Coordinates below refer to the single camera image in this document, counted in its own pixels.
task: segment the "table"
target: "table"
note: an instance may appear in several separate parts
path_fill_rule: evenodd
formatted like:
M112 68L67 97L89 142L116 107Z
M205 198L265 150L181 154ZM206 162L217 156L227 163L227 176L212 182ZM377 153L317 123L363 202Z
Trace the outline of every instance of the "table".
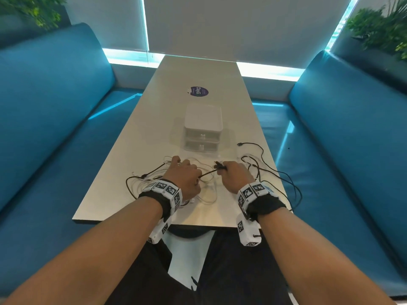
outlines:
M208 94L192 96L191 87L205 88ZM192 153L182 148L186 106L190 102L221 107L223 132L217 154ZM194 157L210 165L215 160L238 160L244 153L260 157L260 148L253 145L238 147L238 142L261 145L265 150L264 160L276 168L237 64L165 56L73 220L102 221L131 203L134 199L126 188L126 178L132 173L140 176L150 172L162 164L164 156L179 155L181 159ZM264 172L262 179L285 193L277 177ZM212 229L236 227L236 216L240 209L233 195L222 185L221 178L216 175L215 180L217 201L212 205L198 202L183 207L173 216L173 225ZM213 190L208 188L202 192L203 197L213 194ZM291 208L282 194L280 199Z

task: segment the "blue couch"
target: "blue couch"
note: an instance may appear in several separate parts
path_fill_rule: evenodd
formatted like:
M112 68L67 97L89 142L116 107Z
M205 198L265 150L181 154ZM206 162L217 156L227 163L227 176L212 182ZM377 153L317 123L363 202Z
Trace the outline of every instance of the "blue couch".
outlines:
M0 297L87 231L71 218L140 98L86 24L0 51Z
M85 24L0 51L0 296L92 227L71 218L141 96L114 84ZM253 104L295 213L407 295L407 98L320 53L289 99Z
M406 296L407 97L323 51L289 101L254 107L277 168L304 195L294 213Z

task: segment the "circular sticker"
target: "circular sticker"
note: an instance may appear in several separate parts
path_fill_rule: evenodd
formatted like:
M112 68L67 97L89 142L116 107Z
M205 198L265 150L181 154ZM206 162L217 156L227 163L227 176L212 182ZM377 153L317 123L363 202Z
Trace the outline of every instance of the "circular sticker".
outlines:
M208 94L209 94L209 91L208 91L206 88L203 88L203 87L191 87L191 92L190 92L190 94L191 94L192 96L201 97L201 96L206 96L206 95L208 95Z

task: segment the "forearm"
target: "forearm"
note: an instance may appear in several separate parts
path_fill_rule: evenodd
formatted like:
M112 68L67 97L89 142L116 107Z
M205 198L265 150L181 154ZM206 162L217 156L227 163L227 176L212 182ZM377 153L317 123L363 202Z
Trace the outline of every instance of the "forearm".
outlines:
M287 209L258 220L299 304L394 304L341 251Z
M7 299L13 304L104 304L162 216L154 199L141 197L101 222Z

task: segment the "leg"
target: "leg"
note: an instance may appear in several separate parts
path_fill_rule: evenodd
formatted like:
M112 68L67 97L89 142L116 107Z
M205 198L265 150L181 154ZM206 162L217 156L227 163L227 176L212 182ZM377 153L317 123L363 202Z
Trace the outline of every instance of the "leg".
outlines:
M197 293L203 304L292 305L265 237L260 245L245 247L236 229L215 232Z
M194 293L167 273L171 257L162 240L146 243L105 305L194 304Z

